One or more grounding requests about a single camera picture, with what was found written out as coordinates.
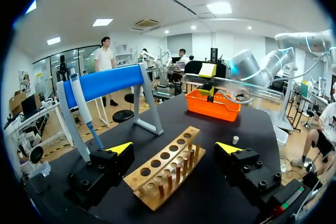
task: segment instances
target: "floor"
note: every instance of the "floor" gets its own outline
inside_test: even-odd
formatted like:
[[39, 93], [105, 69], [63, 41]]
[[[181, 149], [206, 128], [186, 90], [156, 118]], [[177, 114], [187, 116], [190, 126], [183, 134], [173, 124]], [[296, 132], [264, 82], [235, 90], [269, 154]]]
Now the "floor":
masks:
[[[114, 127], [117, 124], [112, 122], [112, 115], [120, 110], [129, 109], [130, 104], [126, 103], [124, 101], [124, 95], [130, 93], [130, 89], [125, 89], [118, 91], [114, 93], [114, 100], [119, 103], [119, 106], [113, 107], [109, 105], [109, 102], [107, 102], [106, 107], [106, 114], [108, 117], [108, 120], [110, 123], [110, 127]], [[252, 106], [256, 107], [257, 101], [255, 101]], [[102, 134], [103, 132], [109, 130], [109, 128], [99, 119], [97, 108], [95, 105], [95, 102], [89, 102], [88, 107], [92, 116], [92, 121], [94, 128], [97, 129], [96, 132], [98, 135]], [[261, 102], [261, 108], [266, 109], [272, 109], [274, 111], [280, 111], [282, 107], [282, 104], [276, 104], [273, 102], [269, 102], [266, 100], [262, 100]], [[140, 112], [146, 111], [149, 109], [148, 105], [145, 103], [144, 97], [141, 97], [140, 99]], [[296, 113], [296, 109], [291, 109], [290, 116], [294, 117]], [[302, 122], [307, 121], [307, 117], [302, 116], [298, 128], [301, 129], [301, 132], [293, 131], [292, 134], [289, 135], [288, 142], [285, 147], [279, 147], [280, 151], [280, 162], [283, 164], [286, 163], [286, 173], [282, 175], [282, 184], [285, 185], [289, 183], [293, 178], [301, 179], [302, 176], [306, 173], [304, 169], [299, 169], [296, 167], [291, 167], [290, 162], [288, 160], [300, 158], [302, 156], [303, 146], [307, 137], [307, 134], [309, 130], [301, 125]], [[92, 138], [91, 133], [89, 133], [88, 128], [85, 125], [77, 124], [78, 131], [81, 134], [83, 140], [86, 142]], [[59, 125], [59, 122], [57, 120], [56, 114], [52, 114], [50, 119], [48, 120], [48, 124], [45, 127], [44, 133], [42, 135], [42, 140], [47, 139], [49, 136], [54, 135], [55, 133], [59, 132], [61, 130], [61, 127]], [[52, 161], [54, 159], [59, 158], [61, 155], [63, 155], [66, 152], [69, 152], [72, 150], [72, 147], [68, 144], [68, 141], [65, 139], [65, 137], [59, 138], [54, 140], [51, 143], [48, 143], [43, 146], [44, 148], [44, 158], [43, 161]], [[315, 156], [318, 154], [317, 149], [311, 149], [308, 158], [314, 159]], [[322, 157], [319, 157], [317, 161], [315, 162], [316, 167], [319, 168], [322, 165]], [[324, 183], [328, 181], [328, 179], [331, 177], [332, 174], [334, 174], [335, 166], [328, 172], [328, 176], [326, 176], [327, 179], [323, 179]], [[315, 200], [313, 200], [309, 205], [308, 208], [310, 208], [312, 205], [316, 203], [316, 201], [320, 198], [321, 194], [316, 197]]]

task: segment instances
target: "shoe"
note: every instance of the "shoe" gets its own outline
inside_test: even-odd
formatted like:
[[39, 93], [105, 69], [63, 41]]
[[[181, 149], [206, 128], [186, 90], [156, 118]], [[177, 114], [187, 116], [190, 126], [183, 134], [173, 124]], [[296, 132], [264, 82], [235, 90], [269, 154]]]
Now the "shoe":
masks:
[[292, 164], [292, 166], [295, 166], [295, 167], [300, 167], [300, 168], [304, 167], [304, 162], [302, 162], [302, 159], [292, 160], [292, 162], [290, 163]]
[[113, 100], [110, 100], [110, 105], [111, 106], [118, 106], [119, 104], [117, 104], [115, 101], [113, 101]]

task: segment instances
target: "air vent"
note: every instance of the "air vent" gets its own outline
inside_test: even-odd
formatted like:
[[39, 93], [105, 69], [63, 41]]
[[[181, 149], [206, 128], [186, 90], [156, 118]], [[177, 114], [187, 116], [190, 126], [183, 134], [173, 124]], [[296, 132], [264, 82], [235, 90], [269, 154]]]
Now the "air vent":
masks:
[[139, 21], [137, 23], [135, 23], [137, 26], [142, 26], [142, 27], [152, 27], [152, 26], [156, 26], [159, 24], [158, 21], [153, 20], [153, 19], [144, 19], [142, 21]]
[[132, 30], [136, 30], [136, 31], [145, 31], [144, 29], [141, 29], [141, 28], [135, 28], [135, 27], [132, 27]]
[[156, 27], [150, 29], [150, 31], [154, 31], [154, 30], [156, 30], [156, 29], [159, 29], [160, 27], [161, 27], [161, 26], [156, 26]]

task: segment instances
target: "laptop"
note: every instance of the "laptop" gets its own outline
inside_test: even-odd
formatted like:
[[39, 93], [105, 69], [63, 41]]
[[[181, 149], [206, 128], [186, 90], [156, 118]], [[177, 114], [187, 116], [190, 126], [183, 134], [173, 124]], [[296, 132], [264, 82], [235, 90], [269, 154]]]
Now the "laptop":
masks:
[[30, 118], [32, 115], [36, 114], [40, 111], [36, 108], [36, 102], [35, 102], [35, 96], [31, 95], [26, 100], [24, 100], [21, 103], [22, 111], [23, 111], [23, 118], [21, 119], [21, 122], [26, 121], [28, 118]]
[[177, 62], [177, 66], [181, 71], [184, 71], [185, 63], [184, 62]]

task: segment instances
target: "cardboard box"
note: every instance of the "cardboard box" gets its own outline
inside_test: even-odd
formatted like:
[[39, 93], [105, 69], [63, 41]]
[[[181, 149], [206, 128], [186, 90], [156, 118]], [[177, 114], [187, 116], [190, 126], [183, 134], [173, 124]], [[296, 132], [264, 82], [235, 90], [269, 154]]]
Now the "cardboard box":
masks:
[[[39, 95], [34, 94], [34, 97], [35, 97], [36, 107], [37, 108], [41, 107], [41, 102], [40, 102], [40, 99], [39, 99]], [[27, 99], [26, 93], [22, 92], [22, 93], [19, 93], [19, 94], [13, 96], [9, 100], [9, 107], [11, 108], [11, 112], [12, 112], [13, 115], [17, 115], [17, 114], [22, 112], [21, 103], [26, 99]]]
[[17, 115], [20, 112], [22, 112], [22, 106], [21, 103], [26, 99], [26, 93], [22, 92], [19, 93], [15, 96], [13, 96], [10, 100], [9, 100], [9, 107], [11, 108], [11, 112], [13, 115]]

